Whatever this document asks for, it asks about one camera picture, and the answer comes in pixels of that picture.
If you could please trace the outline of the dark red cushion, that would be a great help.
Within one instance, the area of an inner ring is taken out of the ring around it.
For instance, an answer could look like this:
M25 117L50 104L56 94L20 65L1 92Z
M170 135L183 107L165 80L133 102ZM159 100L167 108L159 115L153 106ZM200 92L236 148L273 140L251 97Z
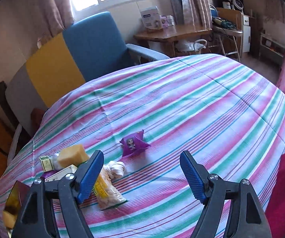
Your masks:
M41 126L42 119L46 110L40 108L34 108L31 112L31 123L33 128L33 133L35 134Z

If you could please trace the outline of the yellow sponge block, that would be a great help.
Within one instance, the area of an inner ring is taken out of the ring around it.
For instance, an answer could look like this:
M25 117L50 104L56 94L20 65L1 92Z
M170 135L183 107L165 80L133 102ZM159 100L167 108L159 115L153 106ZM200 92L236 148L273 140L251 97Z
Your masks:
M89 156L85 152L83 145L79 144L62 149L56 161L61 168L66 168L72 164L78 167L88 159Z

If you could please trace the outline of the wooden side table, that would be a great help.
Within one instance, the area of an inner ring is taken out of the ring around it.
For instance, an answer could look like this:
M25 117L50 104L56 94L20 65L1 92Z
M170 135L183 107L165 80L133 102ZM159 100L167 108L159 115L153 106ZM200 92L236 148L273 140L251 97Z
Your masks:
M212 27L203 27L201 25L175 25L153 32L144 30L135 34L133 37L138 44L145 48L149 48L149 42L163 43L163 53L172 58L176 57L176 42L209 35L211 32Z

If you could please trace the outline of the white appliance box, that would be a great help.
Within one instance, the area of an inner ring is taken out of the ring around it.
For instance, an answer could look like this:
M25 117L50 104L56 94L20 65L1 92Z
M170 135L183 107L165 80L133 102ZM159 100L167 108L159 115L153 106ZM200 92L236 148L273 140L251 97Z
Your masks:
M155 31L162 29L161 17L157 7L150 7L140 11L141 19L147 30Z

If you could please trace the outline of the white plastic bag ball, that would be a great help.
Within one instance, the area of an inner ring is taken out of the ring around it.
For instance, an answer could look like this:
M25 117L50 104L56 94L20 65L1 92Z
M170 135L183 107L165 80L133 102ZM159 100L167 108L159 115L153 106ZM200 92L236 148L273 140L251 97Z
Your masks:
M50 159L51 159L54 170L59 171L63 169L63 167L59 163L59 153L53 154Z

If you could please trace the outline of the white rectangular box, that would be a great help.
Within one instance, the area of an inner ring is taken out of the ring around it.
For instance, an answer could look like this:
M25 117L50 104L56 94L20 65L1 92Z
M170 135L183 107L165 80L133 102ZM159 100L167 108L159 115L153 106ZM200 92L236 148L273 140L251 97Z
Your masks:
M56 181L56 180L60 180L62 179L65 175L67 174L74 174L77 171L77 167L75 165L70 165L62 170L60 170L59 172L45 178L45 182L52 182L52 181Z

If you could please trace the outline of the yellow sponge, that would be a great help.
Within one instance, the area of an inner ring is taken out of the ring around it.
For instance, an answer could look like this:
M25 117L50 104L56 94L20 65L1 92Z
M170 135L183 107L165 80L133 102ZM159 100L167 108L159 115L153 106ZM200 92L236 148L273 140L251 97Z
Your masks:
M16 215L13 215L8 211L3 211L3 222L6 228L13 229L15 226L16 219Z

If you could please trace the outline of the weidan snack bag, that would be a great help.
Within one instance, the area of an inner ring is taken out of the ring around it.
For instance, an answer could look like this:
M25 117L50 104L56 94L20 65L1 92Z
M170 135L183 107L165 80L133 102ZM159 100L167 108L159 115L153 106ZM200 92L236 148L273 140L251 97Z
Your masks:
M110 179L105 170L105 165L106 164L103 165L93 187L93 192L101 210L117 207L127 202L123 195L112 184L112 181L115 179Z

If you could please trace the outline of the gold tin box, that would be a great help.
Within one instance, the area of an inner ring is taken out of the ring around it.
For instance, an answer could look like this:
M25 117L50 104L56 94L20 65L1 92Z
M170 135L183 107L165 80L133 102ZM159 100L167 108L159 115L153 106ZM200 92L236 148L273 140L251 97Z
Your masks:
M22 203L30 190L30 186L26 185L18 180L15 182L11 189L11 192L7 198L4 211L18 216Z

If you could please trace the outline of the cream bandage roll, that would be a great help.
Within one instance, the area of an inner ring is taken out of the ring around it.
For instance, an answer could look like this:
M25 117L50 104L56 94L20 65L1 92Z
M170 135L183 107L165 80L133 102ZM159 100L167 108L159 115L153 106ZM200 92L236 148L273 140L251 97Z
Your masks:
M121 161L110 161L104 167L111 180L123 178L126 171L125 164Z

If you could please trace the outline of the pink curtain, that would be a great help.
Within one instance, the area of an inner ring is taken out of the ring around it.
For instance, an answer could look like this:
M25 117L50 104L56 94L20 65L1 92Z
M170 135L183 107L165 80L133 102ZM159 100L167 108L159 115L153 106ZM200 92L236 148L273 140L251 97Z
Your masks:
M178 25L212 27L211 0L171 0L175 23Z

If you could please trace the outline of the small green white box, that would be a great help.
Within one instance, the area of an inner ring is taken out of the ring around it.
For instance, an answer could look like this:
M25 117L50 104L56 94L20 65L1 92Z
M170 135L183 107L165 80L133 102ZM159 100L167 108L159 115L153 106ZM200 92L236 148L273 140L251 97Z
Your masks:
M55 170L50 156L40 156L39 160L44 173Z

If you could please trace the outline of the striped bed sheet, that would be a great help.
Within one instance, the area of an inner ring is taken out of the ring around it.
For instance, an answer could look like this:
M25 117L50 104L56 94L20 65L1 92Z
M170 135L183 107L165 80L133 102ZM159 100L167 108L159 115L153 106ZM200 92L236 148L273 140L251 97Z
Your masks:
M138 131L149 147L123 158L121 139ZM42 175L40 156L75 144L126 166L114 181L124 204L103 211L91 196L81 205L95 237L189 237L203 206L179 165L181 152L224 180L250 180L266 207L285 154L285 94L217 54L143 64L83 84L46 111L0 178L1 237L15 182L31 185Z

